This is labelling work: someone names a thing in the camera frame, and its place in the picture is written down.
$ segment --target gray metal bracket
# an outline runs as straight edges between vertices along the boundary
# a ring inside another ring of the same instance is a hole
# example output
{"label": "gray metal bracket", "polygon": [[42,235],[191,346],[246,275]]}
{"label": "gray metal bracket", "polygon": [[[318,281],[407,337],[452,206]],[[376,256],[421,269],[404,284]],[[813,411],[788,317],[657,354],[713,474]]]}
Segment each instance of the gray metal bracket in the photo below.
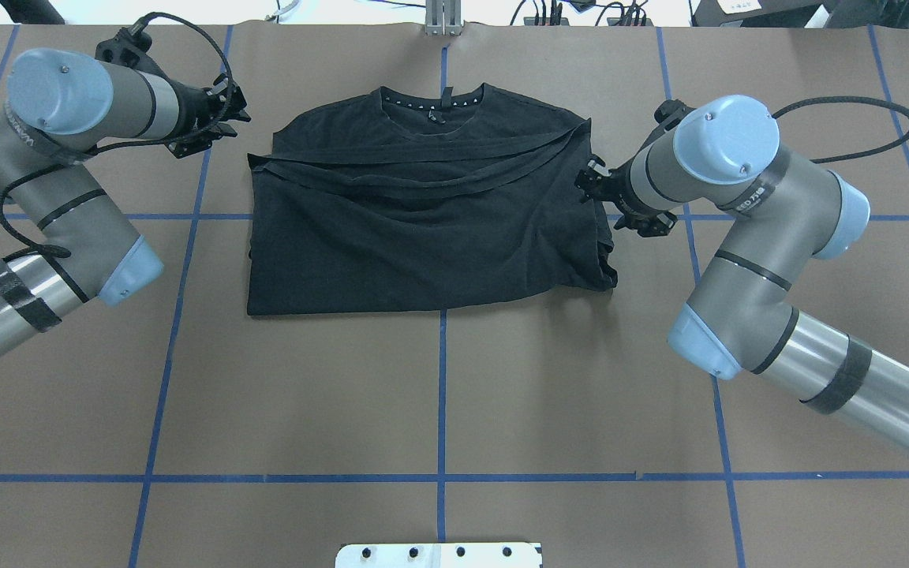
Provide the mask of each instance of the gray metal bracket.
{"label": "gray metal bracket", "polygon": [[426,0],[426,35],[460,36],[462,0]]}

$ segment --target white paper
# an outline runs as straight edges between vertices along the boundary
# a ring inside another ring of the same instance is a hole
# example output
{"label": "white paper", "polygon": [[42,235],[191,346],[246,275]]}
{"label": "white paper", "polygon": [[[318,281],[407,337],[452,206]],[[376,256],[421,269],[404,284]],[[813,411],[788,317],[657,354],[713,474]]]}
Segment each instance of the white paper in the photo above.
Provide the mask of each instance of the white paper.
{"label": "white paper", "polygon": [[721,11],[726,14],[740,14],[762,9],[760,0],[717,0]]}

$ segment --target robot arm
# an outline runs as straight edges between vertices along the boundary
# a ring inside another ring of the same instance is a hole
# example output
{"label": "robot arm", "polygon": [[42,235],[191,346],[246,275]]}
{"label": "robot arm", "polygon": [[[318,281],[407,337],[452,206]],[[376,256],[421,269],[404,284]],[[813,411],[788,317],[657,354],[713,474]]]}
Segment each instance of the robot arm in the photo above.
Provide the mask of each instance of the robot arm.
{"label": "robot arm", "polygon": [[808,259],[836,258],[862,236],[865,195],[780,144],[776,120],[750,97],[696,110],[668,101],[656,118],[627,164],[610,172],[592,159],[578,187],[614,202],[617,229],[643,237],[666,234],[668,209],[701,197],[735,216],[668,344],[717,378],[751,370],[909,450],[909,368],[785,301]]}
{"label": "robot arm", "polygon": [[163,269],[82,165],[108,149],[99,140],[158,140],[183,158],[235,136],[221,120],[249,120],[231,79],[200,89],[163,75],[145,54],[147,22],[101,43],[103,61],[37,48],[13,64],[0,111],[0,206],[14,200],[47,242],[0,260],[0,356],[96,296],[122,302]]}

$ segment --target black shirt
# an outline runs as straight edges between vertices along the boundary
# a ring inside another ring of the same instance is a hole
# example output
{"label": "black shirt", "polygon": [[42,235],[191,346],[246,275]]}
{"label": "black shirt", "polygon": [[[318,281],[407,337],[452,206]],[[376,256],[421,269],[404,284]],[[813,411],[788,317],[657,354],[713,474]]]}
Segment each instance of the black shirt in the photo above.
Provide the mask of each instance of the black shirt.
{"label": "black shirt", "polygon": [[444,101],[382,87],[305,112],[271,155],[249,155],[248,313],[612,288],[605,210],[573,183],[590,145],[589,120],[486,84]]}

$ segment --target clothing tag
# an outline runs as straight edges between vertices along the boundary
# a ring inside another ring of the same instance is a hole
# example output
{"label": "clothing tag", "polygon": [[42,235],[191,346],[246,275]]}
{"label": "clothing tag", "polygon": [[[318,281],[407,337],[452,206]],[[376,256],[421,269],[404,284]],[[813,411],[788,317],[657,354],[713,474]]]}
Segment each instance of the clothing tag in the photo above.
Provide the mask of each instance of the clothing tag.
{"label": "clothing tag", "polygon": [[455,87],[444,87],[444,93],[440,95],[440,110],[451,108],[451,93]]}
{"label": "clothing tag", "polygon": [[740,14],[762,9],[760,0],[718,0],[717,3],[721,6],[721,11],[726,14]]}

